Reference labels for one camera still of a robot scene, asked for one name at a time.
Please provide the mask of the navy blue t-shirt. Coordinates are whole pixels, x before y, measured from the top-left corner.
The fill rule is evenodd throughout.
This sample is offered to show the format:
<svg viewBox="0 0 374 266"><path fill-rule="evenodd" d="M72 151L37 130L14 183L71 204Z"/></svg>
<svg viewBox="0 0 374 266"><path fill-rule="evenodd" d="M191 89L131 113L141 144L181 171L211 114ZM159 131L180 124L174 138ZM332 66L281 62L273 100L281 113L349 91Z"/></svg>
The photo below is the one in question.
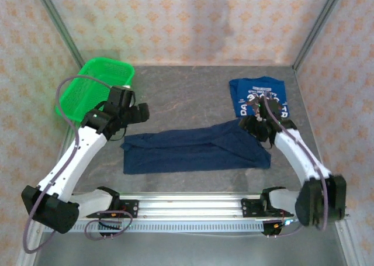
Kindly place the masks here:
<svg viewBox="0 0 374 266"><path fill-rule="evenodd" d="M231 120L210 127L127 136L122 144L123 172L269 169L271 155L261 143Z"/></svg>

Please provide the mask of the aluminium mounting rail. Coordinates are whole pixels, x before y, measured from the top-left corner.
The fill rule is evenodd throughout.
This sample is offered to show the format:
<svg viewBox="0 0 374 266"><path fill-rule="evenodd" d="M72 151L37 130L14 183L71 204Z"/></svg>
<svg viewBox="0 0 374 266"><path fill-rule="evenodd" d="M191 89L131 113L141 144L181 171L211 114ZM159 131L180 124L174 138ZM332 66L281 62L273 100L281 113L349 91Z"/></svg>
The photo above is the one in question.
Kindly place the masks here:
<svg viewBox="0 0 374 266"><path fill-rule="evenodd" d="M293 217L256 218L243 217L241 210L242 198L264 199L261 194L231 193L231 192L201 192L201 193L162 193L140 192L135 194L119 194L112 196L101 189L70 197L70 202L79 205L80 220L88 220L92 213L110 213L110 205L118 199L136 199L139 201L138 217L114 210L114 212L128 214L129 218L104 219L108 223L120 220L144 221L224 221L224 220L256 220L260 222L280 222Z"/></svg>

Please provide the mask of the aluminium frame post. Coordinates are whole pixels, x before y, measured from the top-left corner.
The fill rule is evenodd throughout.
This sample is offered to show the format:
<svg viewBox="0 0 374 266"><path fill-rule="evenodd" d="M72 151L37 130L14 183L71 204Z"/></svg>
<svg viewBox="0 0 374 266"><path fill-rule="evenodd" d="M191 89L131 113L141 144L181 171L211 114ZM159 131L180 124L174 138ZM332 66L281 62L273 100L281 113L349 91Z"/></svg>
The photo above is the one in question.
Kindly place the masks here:
<svg viewBox="0 0 374 266"><path fill-rule="evenodd" d="M295 62L292 65L294 72L298 72L309 54L309 51L313 47L314 42L317 40L320 32L322 31L324 25L327 23L328 18L330 17L331 13L333 12L336 4L339 0L326 0L325 4L323 5L314 25L306 40L304 41L302 48L300 49Z"/></svg>
<svg viewBox="0 0 374 266"><path fill-rule="evenodd" d="M55 28L57 29L59 35L61 36L64 44L67 46L67 49L71 53L75 63L82 68L85 64L80 51L78 50L70 32L68 31L60 13L58 12L53 0L40 0L44 6L49 18L53 22Z"/></svg>

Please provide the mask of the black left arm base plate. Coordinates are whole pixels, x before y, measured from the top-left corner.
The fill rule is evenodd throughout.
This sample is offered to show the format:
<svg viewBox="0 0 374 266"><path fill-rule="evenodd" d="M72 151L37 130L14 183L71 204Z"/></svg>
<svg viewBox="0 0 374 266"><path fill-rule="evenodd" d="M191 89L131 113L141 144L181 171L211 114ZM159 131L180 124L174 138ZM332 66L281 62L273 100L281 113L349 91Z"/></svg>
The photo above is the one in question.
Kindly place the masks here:
<svg viewBox="0 0 374 266"><path fill-rule="evenodd" d="M110 213L92 213L87 216L87 218L93 219L120 219L120 218L129 218L130 216L127 214L131 214L133 218L138 217L138 205L139 201L136 199L118 199L113 202L110 207ZM114 210L121 210L127 212L126 214L114 212Z"/></svg>

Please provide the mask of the royal blue printed t-shirt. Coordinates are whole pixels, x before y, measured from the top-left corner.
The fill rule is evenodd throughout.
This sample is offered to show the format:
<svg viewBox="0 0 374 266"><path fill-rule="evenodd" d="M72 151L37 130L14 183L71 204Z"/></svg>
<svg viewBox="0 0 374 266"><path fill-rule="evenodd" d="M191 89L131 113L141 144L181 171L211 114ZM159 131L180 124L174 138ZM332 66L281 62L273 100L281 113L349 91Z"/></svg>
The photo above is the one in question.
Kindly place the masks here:
<svg viewBox="0 0 374 266"><path fill-rule="evenodd" d="M237 118L259 116L259 99L264 94L280 103L282 118L290 116L284 81L266 76L238 78L229 81L229 90Z"/></svg>

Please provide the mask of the green plastic mesh basket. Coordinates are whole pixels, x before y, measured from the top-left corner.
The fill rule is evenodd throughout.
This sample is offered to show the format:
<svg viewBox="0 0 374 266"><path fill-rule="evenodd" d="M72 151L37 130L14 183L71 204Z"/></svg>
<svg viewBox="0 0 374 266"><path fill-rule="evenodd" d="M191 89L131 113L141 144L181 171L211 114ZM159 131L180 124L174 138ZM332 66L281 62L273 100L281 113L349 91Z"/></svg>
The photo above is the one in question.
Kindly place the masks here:
<svg viewBox="0 0 374 266"><path fill-rule="evenodd" d="M122 61L95 57L88 60L79 75L94 77L110 86L131 86L134 67ZM109 88L88 78L74 78L60 95L60 105L69 120L82 122L87 112L107 100Z"/></svg>

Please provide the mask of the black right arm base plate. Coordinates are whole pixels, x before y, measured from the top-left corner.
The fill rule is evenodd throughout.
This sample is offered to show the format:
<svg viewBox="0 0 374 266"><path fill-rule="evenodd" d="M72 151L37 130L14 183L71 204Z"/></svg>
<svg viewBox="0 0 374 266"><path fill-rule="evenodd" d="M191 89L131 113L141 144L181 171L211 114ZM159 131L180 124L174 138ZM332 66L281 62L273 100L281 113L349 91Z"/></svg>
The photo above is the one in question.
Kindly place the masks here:
<svg viewBox="0 0 374 266"><path fill-rule="evenodd" d="M272 207L265 199L242 198L241 210L243 217L276 218L294 216L292 213Z"/></svg>

